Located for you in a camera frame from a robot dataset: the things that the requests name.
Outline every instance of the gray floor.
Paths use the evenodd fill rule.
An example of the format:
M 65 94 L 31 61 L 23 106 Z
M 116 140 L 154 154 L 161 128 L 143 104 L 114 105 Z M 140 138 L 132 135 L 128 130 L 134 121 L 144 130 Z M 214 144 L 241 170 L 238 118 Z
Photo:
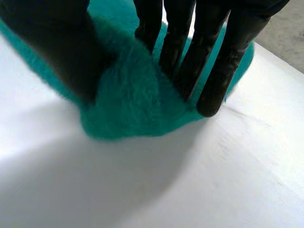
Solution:
M 304 73 L 304 0 L 290 0 L 255 41 Z

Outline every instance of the white surface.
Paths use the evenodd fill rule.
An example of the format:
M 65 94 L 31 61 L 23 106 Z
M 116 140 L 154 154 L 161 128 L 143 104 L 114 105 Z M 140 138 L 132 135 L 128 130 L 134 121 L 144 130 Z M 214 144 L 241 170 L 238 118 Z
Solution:
M 303 228 L 304 75 L 256 48 L 214 118 L 105 143 L 0 38 L 0 227 Z

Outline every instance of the finger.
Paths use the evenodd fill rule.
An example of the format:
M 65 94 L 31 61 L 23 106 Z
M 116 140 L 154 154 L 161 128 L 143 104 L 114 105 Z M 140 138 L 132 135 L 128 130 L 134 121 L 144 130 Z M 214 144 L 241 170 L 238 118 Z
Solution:
M 94 101 L 111 56 L 99 45 L 88 0 L 0 0 L 0 17 L 79 98 Z
M 139 18 L 135 37 L 153 52 L 162 26 L 162 0 L 133 0 Z
M 188 37 L 195 0 L 164 0 L 168 30 L 161 51 L 160 66 L 168 77 L 178 65 Z
M 193 39 L 174 79 L 175 87 L 185 100 L 192 96 L 229 11 L 219 5 L 197 0 Z
M 245 9 L 231 11 L 218 58 L 197 102 L 197 110 L 203 116 L 211 117 L 219 110 L 249 43 L 269 19 L 270 17 L 253 15 Z

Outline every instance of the teal fuzzy fabric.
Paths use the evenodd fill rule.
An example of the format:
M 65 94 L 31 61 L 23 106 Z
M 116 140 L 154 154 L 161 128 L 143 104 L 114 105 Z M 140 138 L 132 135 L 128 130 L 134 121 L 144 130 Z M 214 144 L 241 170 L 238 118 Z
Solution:
M 166 25 L 162 26 L 151 57 L 133 37 L 138 18 L 132 0 L 91 0 L 89 12 L 93 16 L 100 43 L 118 55 L 113 67 L 101 76 L 97 102 L 91 106 L 81 103 L 58 80 L 47 63 L 2 22 L 0 31 L 45 83 L 79 107 L 81 124 L 90 137 L 114 140 L 134 136 L 160 136 L 202 119 L 195 104 L 219 52 L 225 28 L 221 31 L 192 99 L 185 103 L 157 65 Z M 248 69 L 253 53 L 251 44 L 227 95 Z

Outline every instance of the fuzzy teal object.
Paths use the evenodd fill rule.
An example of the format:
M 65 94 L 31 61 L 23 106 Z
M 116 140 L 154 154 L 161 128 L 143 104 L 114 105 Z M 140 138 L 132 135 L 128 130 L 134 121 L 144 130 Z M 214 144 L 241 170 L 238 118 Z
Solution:
M 101 76 L 97 102 L 91 106 L 81 103 L 73 96 L 47 63 L 2 22 L 0 31 L 45 83 L 79 107 L 81 124 L 90 137 L 114 140 L 134 136 L 161 136 L 202 119 L 195 104 L 216 60 L 225 28 L 220 33 L 191 100 L 185 103 L 167 77 L 160 72 L 157 64 L 166 25 L 162 26 L 151 57 L 133 37 L 138 18 L 132 0 L 91 0 L 89 12 L 93 16 L 100 43 L 118 55 L 112 68 Z M 188 39 L 184 54 L 190 41 Z M 253 54 L 251 44 L 226 96 L 248 69 Z

